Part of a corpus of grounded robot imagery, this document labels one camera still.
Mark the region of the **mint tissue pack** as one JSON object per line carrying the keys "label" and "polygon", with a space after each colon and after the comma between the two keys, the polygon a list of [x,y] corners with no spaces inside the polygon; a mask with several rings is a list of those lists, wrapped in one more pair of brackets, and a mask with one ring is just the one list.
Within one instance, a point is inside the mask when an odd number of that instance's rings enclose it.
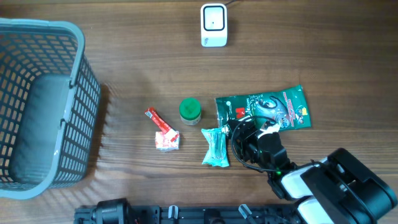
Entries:
{"label": "mint tissue pack", "polygon": [[228,155],[226,150],[226,137],[229,132],[227,126],[213,129],[202,129],[201,133],[208,141],[209,148],[202,164],[213,167],[228,167]]}

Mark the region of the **green 3M gloves packet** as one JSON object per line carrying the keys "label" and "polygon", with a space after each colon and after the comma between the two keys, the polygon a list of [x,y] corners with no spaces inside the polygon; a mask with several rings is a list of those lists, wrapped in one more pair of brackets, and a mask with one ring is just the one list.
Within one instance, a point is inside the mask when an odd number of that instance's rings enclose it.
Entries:
{"label": "green 3M gloves packet", "polygon": [[309,128],[312,126],[310,112],[301,85],[278,92],[236,95],[215,99],[218,126],[229,120],[243,120],[256,117],[260,128],[267,118],[279,124],[280,130]]}

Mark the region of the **chicken seasoning jar green lid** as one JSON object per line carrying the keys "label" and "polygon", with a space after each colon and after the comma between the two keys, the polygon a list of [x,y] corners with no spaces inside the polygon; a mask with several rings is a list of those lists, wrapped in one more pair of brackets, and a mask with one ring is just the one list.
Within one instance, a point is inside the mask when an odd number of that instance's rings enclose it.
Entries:
{"label": "chicken seasoning jar green lid", "polygon": [[201,104],[195,98],[186,98],[180,103],[179,113],[184,124],[196,125],[201,120]]}

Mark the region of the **red tissue box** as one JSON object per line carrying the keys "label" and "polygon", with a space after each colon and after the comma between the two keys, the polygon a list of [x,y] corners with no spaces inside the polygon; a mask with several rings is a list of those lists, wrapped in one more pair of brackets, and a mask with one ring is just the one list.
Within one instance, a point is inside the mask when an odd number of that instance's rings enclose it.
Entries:
{"label": "red tissue box", "polygon": [[179,149],[180,136],[175,141],[167,139],[162,131],[155,133],[155,148],[161,152],[173,151]]}

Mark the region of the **long red sachet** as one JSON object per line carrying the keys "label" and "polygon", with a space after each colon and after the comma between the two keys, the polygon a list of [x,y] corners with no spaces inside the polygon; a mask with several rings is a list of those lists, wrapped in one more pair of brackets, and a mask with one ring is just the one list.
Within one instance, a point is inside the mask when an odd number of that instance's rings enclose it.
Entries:
{"label": "long red sachet", "polygon": [[150,107],[144,113],[158,126],[168,140],[174,142],[178,139],[179,133],[159,116],[155,108]]}

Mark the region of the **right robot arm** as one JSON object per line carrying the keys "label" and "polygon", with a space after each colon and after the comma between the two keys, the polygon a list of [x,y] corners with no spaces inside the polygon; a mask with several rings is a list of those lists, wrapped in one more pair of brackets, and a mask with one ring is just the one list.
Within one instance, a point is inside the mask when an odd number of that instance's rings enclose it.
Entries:
{"label": "right robot arm", "polygon": [[344,148],[320,161],[298,166],[282,145],[279,124],[258,117],[230,120],[231,150],[248,169],[267,174],[281,199],[296,200],[304,223],[377,223],[396,208],[397,195],[374,172]]}

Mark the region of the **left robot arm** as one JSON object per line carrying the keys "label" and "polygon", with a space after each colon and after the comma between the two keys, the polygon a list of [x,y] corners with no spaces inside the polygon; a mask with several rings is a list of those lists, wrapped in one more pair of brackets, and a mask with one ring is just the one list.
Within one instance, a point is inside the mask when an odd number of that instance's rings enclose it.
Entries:
{"label": "left robot arm", "polygon": [[134,224],[136,220],[134,212],[125,198],[99,202],[91,219],[96,224]]}

